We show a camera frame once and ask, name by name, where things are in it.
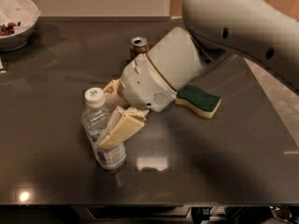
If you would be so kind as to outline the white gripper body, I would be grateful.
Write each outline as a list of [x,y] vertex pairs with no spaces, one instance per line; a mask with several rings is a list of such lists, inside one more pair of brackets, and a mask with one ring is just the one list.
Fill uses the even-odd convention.
[[124,68],[120,83],[123,98],[140,109],[161,112],[177,97],[145,53],[137,55]]

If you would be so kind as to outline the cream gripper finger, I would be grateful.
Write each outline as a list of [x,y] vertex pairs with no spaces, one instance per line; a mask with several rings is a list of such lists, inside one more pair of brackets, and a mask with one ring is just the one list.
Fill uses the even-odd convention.
[[144,127],[148,113],[148,110],[135,107],[124,109],[117,106],[96,142],[97,147],[112,149],[119,146]]
[[128,106],[127,101],[124,99],[121,94],[121,83],[118,79],[111,80],[104,87],[104,95],[106,96],[107,103],[111,107],[126,107]]

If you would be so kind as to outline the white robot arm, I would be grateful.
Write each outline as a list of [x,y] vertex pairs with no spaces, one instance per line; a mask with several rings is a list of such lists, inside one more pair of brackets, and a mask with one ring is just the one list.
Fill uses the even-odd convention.
[[139,53],[104,88],[114,111],[96,145],[117,147],[135,135],[150,111],[184,105],[212,118],[220,98],[192,86],[234,53],[261,64],[299,89],[299,22],[264,0],[184,0],[184,25]]

